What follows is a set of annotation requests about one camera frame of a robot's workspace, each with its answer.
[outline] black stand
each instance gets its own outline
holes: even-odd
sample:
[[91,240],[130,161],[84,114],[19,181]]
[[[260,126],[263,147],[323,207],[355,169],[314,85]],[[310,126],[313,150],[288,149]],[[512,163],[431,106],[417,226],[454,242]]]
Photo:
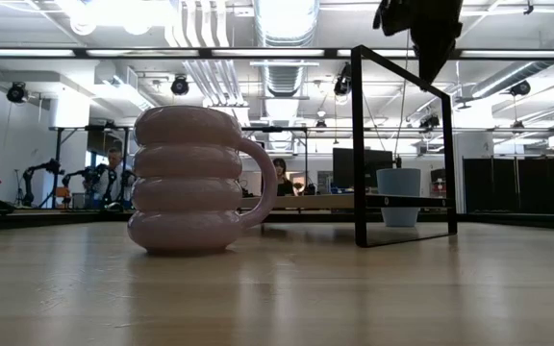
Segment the black stand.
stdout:
[[[374,247],[390,245],[408,241],[431,239],[440,236],[455,235],[457,233],[455,173],[452,144],[452,101],[450,95],[442,92],[434,86],[422,81],[420,78],[400,67],[394,62],[376,54],[372,50],[360,45],[351,51],[352,64],[352,131],[354,142],[354,219],[356,232],[356,245],[360,247]],[[388,71],[403,77],[419,86],[421,89],[431,92],[441,99],[441,119],[443,122],[443,145],[446,169],[446,198],[416,198],[385,195],[366,195],[365,193],[365,120],[363,104],[363,58],[375,62]],[[367,208],[446,208],[448,213],[448,232],[436,235],[411,237],[399,237],[395,240],[370,242],[366,229]]]

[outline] computer monitor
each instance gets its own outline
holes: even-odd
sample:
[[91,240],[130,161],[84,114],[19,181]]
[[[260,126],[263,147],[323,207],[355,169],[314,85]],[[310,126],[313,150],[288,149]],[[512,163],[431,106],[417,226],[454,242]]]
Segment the computer monitor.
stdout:
[[[392,168],[392,152],[365,150],[365,186],[377,187],[376,171]],[[333,148],[333,184],[339,188],[354,186],[354,150]]]

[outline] ceiling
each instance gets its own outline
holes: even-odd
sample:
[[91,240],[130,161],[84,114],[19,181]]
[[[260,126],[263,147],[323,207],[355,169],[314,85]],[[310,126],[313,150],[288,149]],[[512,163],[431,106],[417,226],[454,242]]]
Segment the ceiling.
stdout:
[[[98,26],[88,36],[71,33],[67,14],[57,12],[59,6],[54,1],[35,1],[43,11],[36,12],[30,6],[31,0],[0,1],[0,46],[78,46],[90,47],[166,47],[163,24],[153,26],[141,36],[128,34],[121,26]],[[371,21],[379,1],[365,0],[321,0],[320,13],[315,31],[314,46],[351,48],[364,44],[377,48],[405,48],[407,36],[404,33],[384,37],[381,31],[371,29]],[[536,9],[523,15],[527,1],[465,0],[461,21],[463,35],[458,39],[459,48],[550,48],[554,38],[554,1],[536,0]],[[142,5],[160,12],[167,1],[142,1]],[[227,34],[231,45],[236,47],[256,46],[253,5],[251,0],[228,1]],[[287,21],[287,12],[283,15]],[[98,61],[35,61],[0,60],[0,75],[9,71],[57,72],[91,93],[101,106],[93,107],[91,116],[110,117],[133,121],[139,115],[139,108],[128,100],[108,92],[103,85],[94,82],[94,69]],[[240,89],[249,104],[249,118],[259,119],[263,114],[264,88],[261,84],[259,68],[250,66],[250,61],[235,61]],[[417,62],[397,62],[417,74]],[[194,83],[185,96],[174,96],[170,84],[175,74],[185,74],[181,61],[116,61],[119,67],[130,66],[138,73],[139,88],[143,94],[159,105],[186,104],[202,105],[204,96]],[[473,85],[500,71],[510,62],[448,62],[436,79],[440,89],[455,91],[456,85]],[[298,108],[297,123],[313,126],[318,119],[318,111],[326,111],[327,125],[351,126],[351,105],[336,105],[332,87],[343,61],[318,61],[317,66],[309,67],[302,91],[303,100]],[[383,70],[372,62],[364,62],[364,92],[368,110],[378,123],[384,126],[398,126],[403,116],[415,122],[423,113],[415,114],[432,97],[415,86],[407,85],[405,100],[401,98],[402,80]],[[491,107],[493,125],[509,126],[515,116],[521,117],[554,107],[554,66],[528,79],[532,92],[525,97],[513,99],[510,95],[494,95],[484,100],[485,107]],[[536,127],[554,126],[552,117],[541,119]]]

